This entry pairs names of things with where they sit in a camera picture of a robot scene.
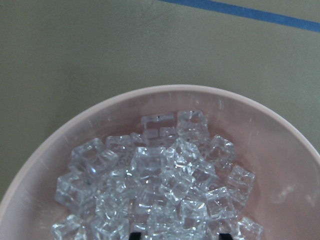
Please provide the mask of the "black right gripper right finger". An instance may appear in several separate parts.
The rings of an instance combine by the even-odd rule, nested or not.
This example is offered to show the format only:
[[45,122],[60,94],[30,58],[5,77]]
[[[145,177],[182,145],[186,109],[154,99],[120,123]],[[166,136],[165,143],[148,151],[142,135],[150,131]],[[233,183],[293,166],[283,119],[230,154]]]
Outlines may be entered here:
[[219,240],[232,240],[230,233],[219,233]]

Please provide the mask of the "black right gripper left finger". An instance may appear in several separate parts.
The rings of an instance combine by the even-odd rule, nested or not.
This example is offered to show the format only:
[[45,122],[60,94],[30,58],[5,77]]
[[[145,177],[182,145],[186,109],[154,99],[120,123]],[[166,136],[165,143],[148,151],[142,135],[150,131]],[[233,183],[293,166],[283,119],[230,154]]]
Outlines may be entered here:
[[130,240],[140,240],[141,233],[140,232],[131,232],[130,233]]

